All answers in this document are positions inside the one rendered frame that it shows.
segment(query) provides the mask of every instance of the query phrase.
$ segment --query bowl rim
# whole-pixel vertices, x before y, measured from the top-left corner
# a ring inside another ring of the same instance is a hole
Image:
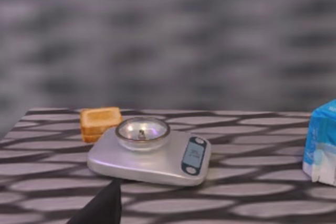
[[[120,129],[127,123],[129,123],[130,121],[134,121],[134,120],[152,120],[152,121],[156,121],[159,122],[160,124],[163,124],[166,127],[166,131],[161,135],[158,136],[156,138],[150,139],[148,140],[136,140],[136,139],[132,139],[132,138],[127,138],[124,137],[123,135],[120,134]],[[135,116],[133,118],[129,118],[126,119],[124,121],[122,121],[116,128],[115,128],[115,134],[119,139],[122,139],[126,142],[131,142],[131,143],[137,143],[137,144],[149,144],[149,143],[153,143],[153,142],[157,142],[165,137],[167,137],[170,134],[170,126],[169,124],[167,124],[166,122],[164,122],[161,119],[155,118],[153,116]]]

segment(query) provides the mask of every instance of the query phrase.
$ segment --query scale button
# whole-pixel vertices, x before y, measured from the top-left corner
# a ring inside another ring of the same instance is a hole
[[[203,144],[204,143],[204,141],[202,140],[202,139],[200,139],[200,138],[196,138],[196,143],[198,143],[198,144]]]
[[[187,170],[187,172],[190,173],[190,174],[195,174],[195,173],[196,173],[196,169],[195,169],[195,168],[192,168],[192,167],[190,167],[190,166],[188,166],[188,167],[186,168],[186,170]]]

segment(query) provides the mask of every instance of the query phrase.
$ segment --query toast slice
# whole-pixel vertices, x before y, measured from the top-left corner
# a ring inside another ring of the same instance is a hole
[[[117,107],[84,109],[80,112],[80,129],[84,141],[94,140],[108,128],[115,127],[121,122],[122,116]]]

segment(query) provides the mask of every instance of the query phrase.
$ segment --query small metal object in bowl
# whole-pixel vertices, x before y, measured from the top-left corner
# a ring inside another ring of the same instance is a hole
[[[157,118],[135,117],[121,122],[115,129],[119,143],[131,151],[152,151],[168,140],[170,127]]]

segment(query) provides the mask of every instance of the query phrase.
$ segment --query scale platform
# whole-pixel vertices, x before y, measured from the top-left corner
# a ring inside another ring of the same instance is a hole
[[[211,144],[206,139],[168,130],[161,145],[156,144],[152,150],[136,151],[125,146],[121,138],[121,128],[106,130],[88,153],[88,167],[106,176],[175,186],[199,185],[207,175]]]

